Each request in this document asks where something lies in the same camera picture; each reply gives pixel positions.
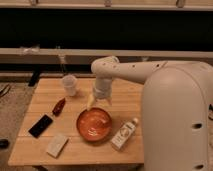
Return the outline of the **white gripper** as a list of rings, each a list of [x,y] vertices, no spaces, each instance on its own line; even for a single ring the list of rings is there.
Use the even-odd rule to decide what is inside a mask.
[[[90,110],[96,102],[96,99],[107,99],[108,104],[112,105],[111,85],[113,80],[97,77],[93,86],[93,95],[90,94],[87,101],[87,110]]]

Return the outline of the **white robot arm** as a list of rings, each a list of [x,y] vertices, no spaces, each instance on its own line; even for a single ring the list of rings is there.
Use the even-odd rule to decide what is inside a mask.
[[[200,61],[91,64],[96,76],[87,106],[111,99],[116,78],[139,83],[144,171],[210,171],[208,116],[213,107],[213,66]]]

